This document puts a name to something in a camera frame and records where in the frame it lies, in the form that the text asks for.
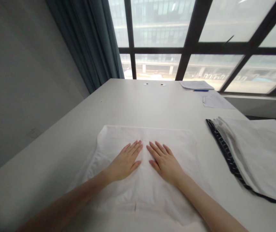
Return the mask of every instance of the curtain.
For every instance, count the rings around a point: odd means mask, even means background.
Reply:
[[[46,0],[90,94],[124,79],[108,0]]]

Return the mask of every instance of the table surface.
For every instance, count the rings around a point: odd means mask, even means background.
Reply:
[[[238,110],[205,108],[178,82],[110,79],[0,168],[0,230],[16,229],[62,196],[102,127],[121,125],[191,130],[218,203],[249,231],[276,231],[276,204],[230,173],[205,122],[218,116],[246,119]]]

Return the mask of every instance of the white pillowcase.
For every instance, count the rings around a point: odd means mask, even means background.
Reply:
[[[276,120],[214,120],[235,162],[256,192],[276,199]]]
[[[105,169],[128,143],[142,140],[137,157],[141,164],[129,177],[104,188],[88,204],[97,211],[130,211],[171,218],[186,226],[201,221],[199,214],[183,194],[164,181],[149,164],[153,159],[146,149],[149,141],[167,145],[183,170],[210,196],[210,185],[202,173],[196,141],[188,130],[104,126],[97,137],[97,147],[90,164],[84,164],[70,190]]]

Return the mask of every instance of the black window frame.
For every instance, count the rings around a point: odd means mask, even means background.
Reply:
[[[182,81],[192,54],[243,55],[238,65],[223,84],[219,93],[250,96],[276,96],[276,86],[268,93],[225,92],[252,55],[276,55],[276,47],[259,47],[276,25],[276,2],[248,42],[199,42],[212,0],[196,0],[183,47],[135,47],[131,0],[124,0],[129,47],[119,47],[120,54],[130,54],[133,79],[137,79],[135,54],[181,54],[176,81]]]

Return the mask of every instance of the wall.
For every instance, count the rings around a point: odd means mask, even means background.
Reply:
[[[276,119],[276,97],[223,96],[246,116]]]
[[[44,0],[0,0],[0,167],[88,96]]]

